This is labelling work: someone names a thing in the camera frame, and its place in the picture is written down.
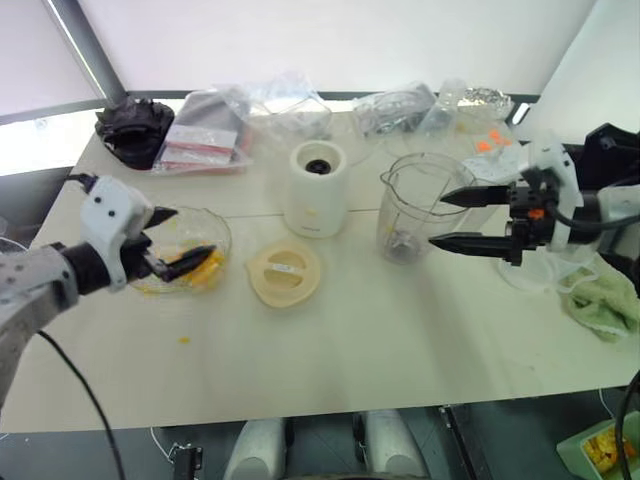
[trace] green cloth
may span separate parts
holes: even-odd
[[[590,328],[602,340],[616,342],[638,330],[640,299],[633,283],[600,255],[596,255],[594,264],[600,277],[580,283],[570,293],[563,294],[563,304],[578,323]],[[591,272],[580,269],[561,283],[573,285],[589,274]]]

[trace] glass bowl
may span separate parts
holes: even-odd
[[[131,285],[143,293],[175,293],[211,290],[224,275],[231,252],[231,230],[227,222],[206,208],[172,207],[178,215],[157,227],[145,230],[153,245],[149,250],[169,263],[182,253],[202,245],[215,245],[216,250],[192,273],[165,283],[154,275]]]

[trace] black bag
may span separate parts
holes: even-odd
[[[102,143],[135,170],[149,170],[153,166],[174,118],[173,110],[166,105],[131,97],[96,116],[96,133]]]

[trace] white cylinder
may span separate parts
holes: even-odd
[[[349,168],[342,149],[312,140],[296,147],[289,161],[284,219],[298,235],[324,238],[340,230],[347,214]]]

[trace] white wall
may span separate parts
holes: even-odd
[[[100,98],[41,0],[0,1],[0,116]]]
[[[413,80],[539,94],[594,0],[80,0],[127,90],[306,72],[319,90]]]
[[[568,143],[609,122],[640,130],[640,1],[598,0],[516,135],[551,128]]]

